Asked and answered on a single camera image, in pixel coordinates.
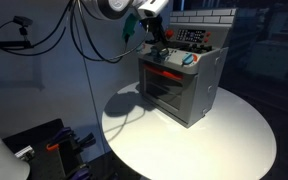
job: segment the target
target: wall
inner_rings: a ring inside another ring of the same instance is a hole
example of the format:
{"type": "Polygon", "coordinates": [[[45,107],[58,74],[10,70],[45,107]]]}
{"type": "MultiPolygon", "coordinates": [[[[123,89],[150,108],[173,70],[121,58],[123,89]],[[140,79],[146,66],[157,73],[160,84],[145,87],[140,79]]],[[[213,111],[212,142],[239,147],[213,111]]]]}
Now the wall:
{"type": "MultiPolygon", "coordinates": [[[[14,15],[27,16],[34,20],[33,26],[28,28],[29,39],[37,42],[52,31],[67,2],[0,0],[0,25],[12,20],[14,15]]],[[[171,4],[172,2],[163,13],[164,17],[169,15],[171,4]]],[[[88,19],[88,25],[95,44],[105,56],[113,56],[122,51],[123,20],[98,22],[88,19]]],[[[18,28],[16,25],[9,25],[1,30],[0,40],[21,39],[18,28]]],[[[129,47],[140,42],[143,33],[137,27],[129,47]]],[[[84,50],[96,57],[86,45],[85,38],[81,39],[84,50]]],[[[55,40],[56,38],[52,38],[28,53],[46,49],[55,40]]],[[[7,137],[52,119],[62,118],[64,124],[71,126],[79,136],[85,136],[89,132],[95,134],[97,144],[83,154],[85,160],[94,159],[104,153],[98,122],[106,102],[116,91],[137,79],[135,53],[116,65],[86,62],[73,47],[68,31],[61,43],[45,55],[20,57],[0,51],[0,136],[7,137]]]]}
{"type": "Polygon", "coordinates": [[[288,12],[278,12],[273,15],[272,22],[269,28],[269,37],[274,33],[279,33],[283,30],[284,24],[288,20],[288,12]]]}
{"type": "Polygon", "coordinates": [[[285,81],[288,73],[288,43],[262,41],[254,45],[247,71],[285,81]]]}

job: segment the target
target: red button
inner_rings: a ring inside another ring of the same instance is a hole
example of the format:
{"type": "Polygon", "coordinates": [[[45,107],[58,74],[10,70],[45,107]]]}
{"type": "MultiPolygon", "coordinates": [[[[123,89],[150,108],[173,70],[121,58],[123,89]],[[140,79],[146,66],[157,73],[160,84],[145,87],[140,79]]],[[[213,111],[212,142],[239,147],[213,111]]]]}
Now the red button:
{"type": "Polygon", "coordinates": [[[170,39],[172,36],[174,35],[174,31],[173,30],[166,30],[165,32],[165,36],[167,39],[170,39]]]}
{"type": "Polygon", "coordinates": [[[197,62],[198,57],[196,56],[196,54],[193,54],[193,61],[197,62]]]}

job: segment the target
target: robotic arm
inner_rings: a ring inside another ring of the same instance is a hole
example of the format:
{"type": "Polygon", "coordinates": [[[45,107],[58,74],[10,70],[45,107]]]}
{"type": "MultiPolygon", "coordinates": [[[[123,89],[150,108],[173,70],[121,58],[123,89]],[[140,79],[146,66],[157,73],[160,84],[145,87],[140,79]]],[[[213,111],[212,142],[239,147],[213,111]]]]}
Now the robotic arm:
{"type": "Polygon", "coordinates": [[[90,12],[100,20],[116,20],[135,8],[139,19],[155,18],[167,5],[168,0],[83,0],[90,3],[90,12]]]}

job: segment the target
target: oven window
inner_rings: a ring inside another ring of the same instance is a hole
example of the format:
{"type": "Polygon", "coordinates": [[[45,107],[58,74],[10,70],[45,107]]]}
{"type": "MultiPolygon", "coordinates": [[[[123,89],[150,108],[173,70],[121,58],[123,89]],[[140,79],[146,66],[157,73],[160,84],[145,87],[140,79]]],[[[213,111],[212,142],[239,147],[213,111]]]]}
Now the oven window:
{"type": "Polygon", "coordinates": [[[150,71],[145,71],[145,75],[146,93],[178,110],[181,104],[182,84],[150,71]]]}

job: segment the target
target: control panel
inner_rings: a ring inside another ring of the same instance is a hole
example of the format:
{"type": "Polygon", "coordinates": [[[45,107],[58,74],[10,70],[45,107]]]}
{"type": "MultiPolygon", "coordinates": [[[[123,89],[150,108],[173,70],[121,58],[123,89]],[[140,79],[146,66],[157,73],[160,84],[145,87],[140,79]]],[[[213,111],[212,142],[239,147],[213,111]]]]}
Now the control panel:
{"type": "Polygon", "coordinates": [[[223,25],[205,27],[204,24],[170,24],[165,36],[170,42],[188,43],[197,46],[212,46],[222,48],[228,45],[227,35],[230,28],[223,25]]]}
{"type": "Polygon", "coordinates": [[[205,30],[179,29],[176,40],[201,43],[205,36],[205,30]]]}
{"type": "Polygon", "coordinates": [[[162,57],[154,53],[154,45],[145,44],[143,49],[138,52],[138,56],[141,59],[160,64],[178,72],[197,74],[199,70],[198,67],[203,59],[216,59],[221,52],[220,49],[212,48],[211,46],[188,45],[189,46],[183,46],[182,48],[168,48],[169,53],[165,57],[162,57]]]}

